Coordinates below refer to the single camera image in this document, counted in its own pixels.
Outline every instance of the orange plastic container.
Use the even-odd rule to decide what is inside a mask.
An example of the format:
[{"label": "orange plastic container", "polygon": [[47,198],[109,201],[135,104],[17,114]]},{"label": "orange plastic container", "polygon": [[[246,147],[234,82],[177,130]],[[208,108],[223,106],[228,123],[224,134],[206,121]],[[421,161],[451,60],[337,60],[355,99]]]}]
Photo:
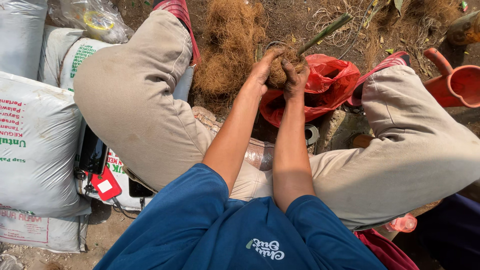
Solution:
[{"label": "orange plastic container", "polygon": [[417,219],[410,213],[404,217],[394,219],[384,225],[389,232],[399,231],[404,233],[410,233],[417,227]]},{"label": "orange plastic container", "polygon": [[480,107],[480,67],[467,65],[453,69],[434,48],[425,50],[423,54],[442,74],[423,83],[442,107]]}]

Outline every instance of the dirty hand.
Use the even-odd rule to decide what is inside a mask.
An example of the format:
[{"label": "dirty hand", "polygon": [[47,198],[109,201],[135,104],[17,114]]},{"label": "dirty hand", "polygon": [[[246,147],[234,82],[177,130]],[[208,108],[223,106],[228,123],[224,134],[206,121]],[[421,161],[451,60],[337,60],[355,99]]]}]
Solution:
[{"label": "dirty hand", "polygon": [[302,98],[307,84],[308,75],[310,75],[310,68],[305,65],[303,69],[297,73],[295,67],[287,60],[282,59],[282,68],[287,75],[287,82],[283,88],[283,97],[286,101],[291,98]]},{"label": "dirty hand", "polygon": [[246,85],[254,84],[260,87],[260,94],[263,96],[267,92],[267,86],[265,82],[270,75],[270,69],[272,68],[272,62],[278,56],[282,55],[285,51],[284,48],[275,48],[269,50],[259,62],[256,62],[252,66],[252,71],[245,82]]}]

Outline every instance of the forearm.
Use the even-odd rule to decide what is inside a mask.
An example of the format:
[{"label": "forearm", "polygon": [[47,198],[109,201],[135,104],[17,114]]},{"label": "forearm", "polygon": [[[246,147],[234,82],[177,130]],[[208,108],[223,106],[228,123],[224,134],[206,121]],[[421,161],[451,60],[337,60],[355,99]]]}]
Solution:
[{"label": "forearm", "polygon": [[227,183],[228,194],[232,192],[252,135],[260,100],[260,90],[256,87],[247,81],[241,88],[232,110],[202,161],[222,176]]},{"label": "forearm", "polygon": [[296,198],[315,195],[304,125],[304,101],[301,95],[287,101],[275,143],[274,199],[283,212]]}]

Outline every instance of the blue t-shirt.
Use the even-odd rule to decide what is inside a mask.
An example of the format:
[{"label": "blue t-shirt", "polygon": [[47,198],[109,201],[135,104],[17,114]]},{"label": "blue t-shirt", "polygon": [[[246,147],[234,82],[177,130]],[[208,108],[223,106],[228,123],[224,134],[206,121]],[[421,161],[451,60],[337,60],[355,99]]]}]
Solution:
[{"label": "blue t-shirt", "polygon": [[196,164],[163,188],[95,270],[385,270],[317,197],[284,214],[271,197],[229,199],[222,177]]}]

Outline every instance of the beige pants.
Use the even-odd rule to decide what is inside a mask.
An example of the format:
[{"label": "beige pants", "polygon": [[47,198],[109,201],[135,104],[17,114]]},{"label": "beige pants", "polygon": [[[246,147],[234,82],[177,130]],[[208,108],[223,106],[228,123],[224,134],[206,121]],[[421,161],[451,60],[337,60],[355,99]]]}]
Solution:
[{"label": "beige pants", "polygon": [[[214,138],[186,102],[172,98],[191,55],[177,18],[154,11],[127,44],[99,50],[75,76],[74,99],[92,130],[157,190],[201,162]],[[317,196],[349,229],[391,220],[480,178],[480,140],[411,68],[370,76],[362,103],[377,137],[370,146],[310,159]],[[272,194],[272,172],[244,162],[231,197]]]}]

